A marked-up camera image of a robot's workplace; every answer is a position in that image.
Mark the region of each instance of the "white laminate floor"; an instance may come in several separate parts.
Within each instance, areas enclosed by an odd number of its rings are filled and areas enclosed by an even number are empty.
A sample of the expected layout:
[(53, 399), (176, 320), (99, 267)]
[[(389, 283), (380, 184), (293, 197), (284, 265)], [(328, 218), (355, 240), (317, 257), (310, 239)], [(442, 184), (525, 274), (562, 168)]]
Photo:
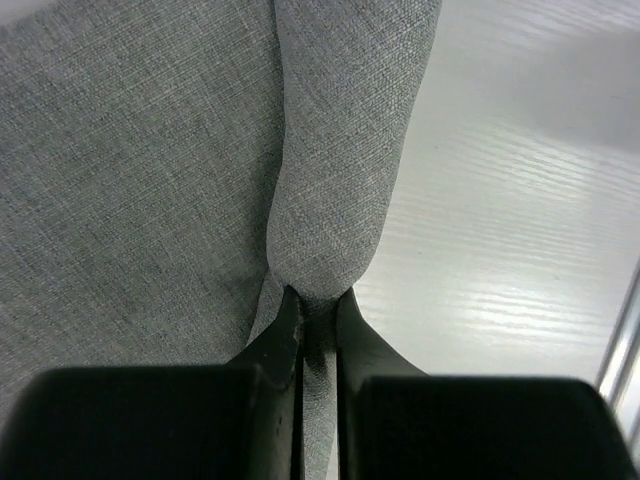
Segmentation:
[(640, 255), (640, 3), (444, 0), (365, 317), (433, 373), (594, 381)]

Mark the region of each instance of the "gray upholstery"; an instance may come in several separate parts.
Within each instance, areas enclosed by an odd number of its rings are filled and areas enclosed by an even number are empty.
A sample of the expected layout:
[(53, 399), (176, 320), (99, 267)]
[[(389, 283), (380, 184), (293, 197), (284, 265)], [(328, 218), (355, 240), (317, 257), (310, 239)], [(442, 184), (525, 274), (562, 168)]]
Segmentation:
[(308, 478), (335, 302), (380, 237), (438, 0), (64, 0), (0, 28), (0, 425), (62, 365), (224, 362), (303, 296)]

